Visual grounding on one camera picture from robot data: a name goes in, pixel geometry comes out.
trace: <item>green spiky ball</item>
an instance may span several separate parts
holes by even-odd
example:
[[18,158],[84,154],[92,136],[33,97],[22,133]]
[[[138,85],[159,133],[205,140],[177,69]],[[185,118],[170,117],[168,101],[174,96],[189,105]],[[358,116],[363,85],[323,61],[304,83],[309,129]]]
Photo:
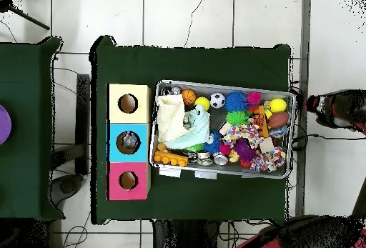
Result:
[[232,111],[226,115],[226,121],[231,125],[240,125],[242,123],[248,125],[248,119],[252,113],[250,111]]
[[204,143],[199,143],[190,147],[185,148],[186,150],[189,150],[190,152],[199,152],[200,150],[203,150]]

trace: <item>dark green tablecloth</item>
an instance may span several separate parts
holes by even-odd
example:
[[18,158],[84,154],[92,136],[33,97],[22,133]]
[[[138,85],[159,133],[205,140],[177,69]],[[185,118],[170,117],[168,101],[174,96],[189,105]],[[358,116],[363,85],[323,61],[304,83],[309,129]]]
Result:
[[0,104],[12,130],[0,145],[0,217],[59,219],[48,200],[51,167],[51,58],[61,43],[0,43]]
[[275,49],[163,49],[118,47],[108,36],[99,38],[90,55],[91,61],[96,62],[92,63],[91,87],[92,144],[96,143],[91,151],[97,155],[97,173],[92,174],[97,187],[91,188],[92,193],[97,188],[97,202],[92,202],[96,213],[93,220],[283,220],[285,179],[241,179],[226,174],[218,174],[217,180],[198,179],[186,170],[182,170],[180,178],[171,178],[158,175],[158,169],[153,168],[147,200],[107,201],[105,91],[107,83],[147,84],[154,93],[155,84],[161,79],[287,91],[289,57],[288,45]]

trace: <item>pink box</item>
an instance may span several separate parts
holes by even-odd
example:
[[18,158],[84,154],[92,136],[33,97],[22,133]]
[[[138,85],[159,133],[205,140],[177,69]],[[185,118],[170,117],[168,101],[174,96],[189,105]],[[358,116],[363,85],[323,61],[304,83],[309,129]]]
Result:
[[[134,186],[131,189],[124,189],[121,186],[122,177],[127,177],[127,174],[123,175],[125,172],[131,172],[134,175],[135,182],[133,182]],[[149,163],[110,163],[109,183],[107,185],[109,187],[109,198],[107,196],[109,201],[145,200],[150,189]]]

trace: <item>purple object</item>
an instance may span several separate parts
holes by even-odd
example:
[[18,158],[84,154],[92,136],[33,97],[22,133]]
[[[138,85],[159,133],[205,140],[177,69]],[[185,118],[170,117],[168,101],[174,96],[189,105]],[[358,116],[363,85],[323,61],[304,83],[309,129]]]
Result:
[[244,139],[244,138],[239,138],[237,140],[237,142],[235,143],[234,149],[237,152],[237,154],[239,155],[240,159],[244,162],[250,162],[254,158],[258,157],[255,150],[250,149],[246,139]]
[[11,120],[8,112],[0,105],[0,145],[8,139],[11,131]]

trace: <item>purple disc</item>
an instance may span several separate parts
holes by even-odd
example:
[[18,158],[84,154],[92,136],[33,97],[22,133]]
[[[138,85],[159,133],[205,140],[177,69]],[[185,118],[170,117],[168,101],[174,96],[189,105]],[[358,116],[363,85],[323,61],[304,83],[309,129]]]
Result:
[[0,145],[8,139],[11,131],[11,120],[8,112],[0,105]]

